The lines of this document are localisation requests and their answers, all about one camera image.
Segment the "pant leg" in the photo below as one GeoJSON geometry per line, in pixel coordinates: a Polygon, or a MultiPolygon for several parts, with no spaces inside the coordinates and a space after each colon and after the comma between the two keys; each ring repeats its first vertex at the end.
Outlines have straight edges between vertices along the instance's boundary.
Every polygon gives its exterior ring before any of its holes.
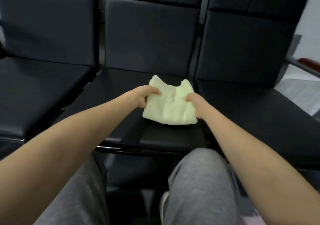
{"type": "Polygon", "coordinates": [[[169,179],[164,225],[235,225],[236,194],[221,156],[198,148],[185,156],[169,179]]]}
{"type": "Polygon", "coordinates": [[[34,225],[109,225],[107,171],[92,152],[34,225]]]}

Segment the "bare forearm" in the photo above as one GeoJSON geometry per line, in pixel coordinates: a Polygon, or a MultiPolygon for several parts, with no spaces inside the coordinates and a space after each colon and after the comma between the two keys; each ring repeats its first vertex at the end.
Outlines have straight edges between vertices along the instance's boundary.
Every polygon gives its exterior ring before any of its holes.
{"type": "Polygon", "coordinates": [[[204,120],[267,224],[320,221],[317,191],[269,146],[211,106],[204,120]]]}
{"type": "Polygon", "coordinates": [[[2,160],[0,223],[32,224],[135,107],[130,95],[122,95],[62,120],[2,160]]]}

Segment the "person's left hand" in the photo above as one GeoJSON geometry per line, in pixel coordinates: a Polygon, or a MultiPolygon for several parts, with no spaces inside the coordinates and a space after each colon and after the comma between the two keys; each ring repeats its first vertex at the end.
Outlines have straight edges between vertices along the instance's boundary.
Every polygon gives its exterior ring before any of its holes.
{"type": "Polygon", "coordinates": [[[146,107],[146,97],[151,94],[161,94],[160,90],[152,87],[150,85],[144,85],[137,87],[130,91],[131,94],[134,96],[135,101],[137,102],[137,107],[145,108],[146,107]]]}

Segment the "black leather seat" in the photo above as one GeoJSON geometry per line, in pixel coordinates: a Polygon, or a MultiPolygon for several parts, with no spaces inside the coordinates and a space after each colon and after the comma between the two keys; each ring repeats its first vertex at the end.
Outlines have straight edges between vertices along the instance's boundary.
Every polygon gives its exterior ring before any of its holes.
{"type": "Polygon", "coordinates": [[[195,84],[295,166],[320,167],[320,124],[272,87],[306,0],[210,0],[195,84]]]}
{"type": "Polygon", "coordinates": [[[0,0],[0,158],[49,126],[93,78],[95,10],[96,0],[0,0]]]}
{"type": "MultiPolygon", "coordinates": [[[[201,0],[105,0],[106,68],[62,114],[102,104],[141,85],[154,74],[167,84],[187,77],[201,0]]],[[[168,126],[133,111],[100,150],[156,155],[206,146],[198,124],[168,126]]]]}

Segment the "light yellow fabric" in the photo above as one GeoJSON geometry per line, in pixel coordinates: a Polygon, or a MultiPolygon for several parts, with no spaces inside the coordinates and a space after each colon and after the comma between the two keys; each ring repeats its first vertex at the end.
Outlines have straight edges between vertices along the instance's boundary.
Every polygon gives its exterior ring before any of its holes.
{"type": "Polygon", "coordinates": [[[158,88],[161,95],[150,94],[146,100],[144,118],[168,125],[188,125],[198,122],[196,110],[191,102],[186,102],[193,88],[188,80],[183,80],[178,87],[167,85],[157,75],[149,81],[149,85],[158,88]]]}

